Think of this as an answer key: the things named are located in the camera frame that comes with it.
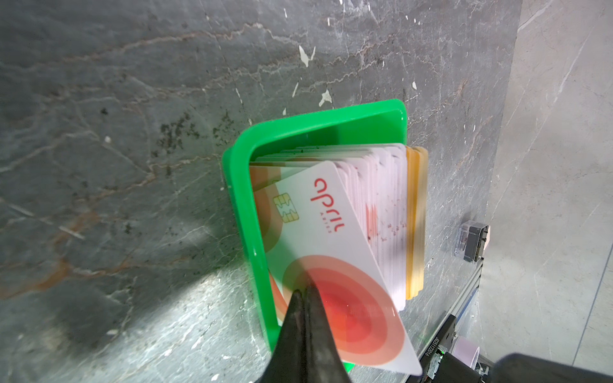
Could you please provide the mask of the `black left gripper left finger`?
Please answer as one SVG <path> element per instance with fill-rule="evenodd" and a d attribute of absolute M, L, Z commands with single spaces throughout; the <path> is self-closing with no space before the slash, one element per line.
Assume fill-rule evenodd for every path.
<path fill-rule="evenodd" d="M 296 290 L 287 308 L 276 347 L 258 382 L 302 382 L 304 375 L 304 301 Z"/>

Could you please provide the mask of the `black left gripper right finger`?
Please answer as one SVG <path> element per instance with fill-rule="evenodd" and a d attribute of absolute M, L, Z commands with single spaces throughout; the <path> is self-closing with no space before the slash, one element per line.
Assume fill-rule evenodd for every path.
<path fill-rule="evenodd" d="M 306 288 L 304 299 L 306 382 L 351 382 L 315 285 Z"/>

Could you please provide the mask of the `green plastic card bin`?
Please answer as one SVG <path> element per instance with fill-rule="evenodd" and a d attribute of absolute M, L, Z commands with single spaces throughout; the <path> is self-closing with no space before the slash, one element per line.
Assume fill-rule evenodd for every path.
<path fill-rule="evenodd" d="M 259 156 L 299 146 L 406 144 L 407 125 L 407 111 L 402 101 L 377 101 L 255 124 L 223 153 L 223 175 L 249 266 L 260 327 L 270 349 L 276 347 L 282 327 L 274 308 L 250 162 Z"/>

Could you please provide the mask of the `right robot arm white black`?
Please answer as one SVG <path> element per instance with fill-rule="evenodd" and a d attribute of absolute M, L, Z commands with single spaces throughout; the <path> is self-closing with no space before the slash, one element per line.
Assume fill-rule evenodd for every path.
<path fill-rule="evenodd" d="M 451 344 L 457 318 L 448 315 L 421 357 L 423 374 L 408 382 L 611 382 L 612 376 L 549 362 L 523 354 L 510 354 L 486 366 L 481 374 L 441 346 Z"/>

